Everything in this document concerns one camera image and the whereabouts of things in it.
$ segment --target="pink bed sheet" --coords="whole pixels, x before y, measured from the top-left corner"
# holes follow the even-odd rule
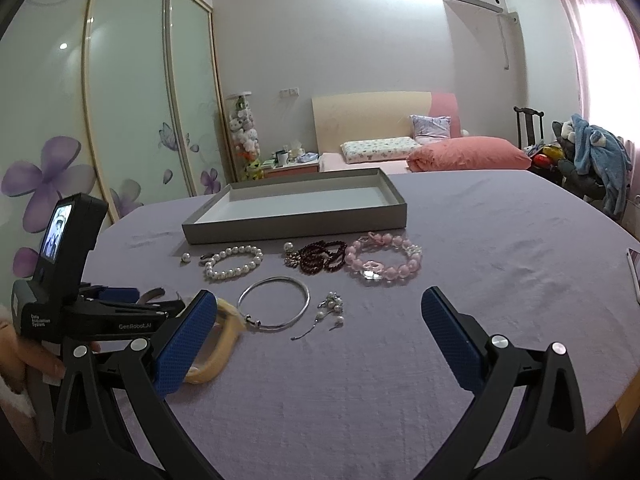
[[[380,168],[386,174],[411,173],[406,160],[347,164],[341,153],[323,153],[320,156],[320,171],[362,170],[364,168]]]

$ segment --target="floral pillow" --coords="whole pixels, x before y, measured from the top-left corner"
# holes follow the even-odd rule
[[[420,144],[431,144],[432,139],[451,138],[451,117],[412,115],[411,120],[414,124],[414,139]]]
[[[359,162],[379,162],[381,160],[402,160],[420,144],[411,137],[395,139],[351,140],[341,148],[347,164]]]

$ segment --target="beige headboard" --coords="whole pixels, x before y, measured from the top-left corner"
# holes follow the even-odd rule
[[[428,115],[431,92],[370,92],[312,99],[319,153],[340,152],[347,140],[411,135],[409,115]]]

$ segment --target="device screen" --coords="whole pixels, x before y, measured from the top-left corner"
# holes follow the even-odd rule
[[[73,204],[65,204],[56,209],[47,228],[47,234],[42,241],[40,255],[52,263],[56,261],[56,256],[58,256],[62,235],[65,232],[66,222],[69,220],[72,208]]]

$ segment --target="nightstand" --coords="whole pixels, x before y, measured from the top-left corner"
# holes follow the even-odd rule
[[[290,176],[302,173],[318,173],[319,163],[317,160],[311,162],[290,162],[286,166],[279,168],[264,168],[264,177],[273,178],[274,176]]]

